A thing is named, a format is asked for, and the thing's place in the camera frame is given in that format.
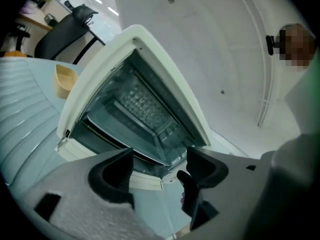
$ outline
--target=light blue table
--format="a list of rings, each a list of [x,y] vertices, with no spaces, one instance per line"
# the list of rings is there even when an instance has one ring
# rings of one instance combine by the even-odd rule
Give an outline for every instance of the light blue table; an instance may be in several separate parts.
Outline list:
[[[56,64],[38,58],[0,58],[0,171],[11,193],[19,198],[43,176],[66,163],[54,149],[59,117],[65,104],[55,96]],[[167,238],[190,222],[181,211],[180,183],[165,184],[164,191],[130,189],[136,215],[159,236]]]

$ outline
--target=fluorescent light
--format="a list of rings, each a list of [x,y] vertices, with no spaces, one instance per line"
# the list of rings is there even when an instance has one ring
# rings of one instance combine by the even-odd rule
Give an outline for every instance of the fluorescent light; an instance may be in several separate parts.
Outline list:
[[[102,2],[100,0],[94,0],[94,1],[98,2],[99,4],[102,4]]]
[[[113,12],[115,15],[119,16],[119,13],[117,13],[114,9],[112,9],[112,8],[110,8],[110,7],[108,7],[108,9],[109,9],[111,12]]]

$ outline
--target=ribbed surface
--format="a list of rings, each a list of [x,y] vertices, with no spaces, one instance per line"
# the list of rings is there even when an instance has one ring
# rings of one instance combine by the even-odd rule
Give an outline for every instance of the ribbed surface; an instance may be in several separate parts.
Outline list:
[[[65,163],[54,151],[59,117],[25,60],[0,60],[0,171],[15,197]]]

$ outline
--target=ceiling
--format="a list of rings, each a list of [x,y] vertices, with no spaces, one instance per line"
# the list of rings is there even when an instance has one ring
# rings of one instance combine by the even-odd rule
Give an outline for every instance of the ceiling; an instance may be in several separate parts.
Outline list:
[[[266,35],[302,22],[288,0],[89,1],[122,28],[144,25],[177,64],[211,129],[251,157],[299,134],[284,96],[303,73],[284,70],[265,44]]]

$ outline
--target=open oven door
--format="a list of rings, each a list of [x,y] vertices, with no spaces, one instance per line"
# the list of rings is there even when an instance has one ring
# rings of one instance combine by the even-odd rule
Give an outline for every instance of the open oven door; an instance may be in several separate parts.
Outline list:
[[[141,25],[115,36],[83,70],[62,110],[56,151],[67,161],[133,148],[134,186],[162,189],[186,164],[187,147],[210,146],[210,129],[183,75]]]

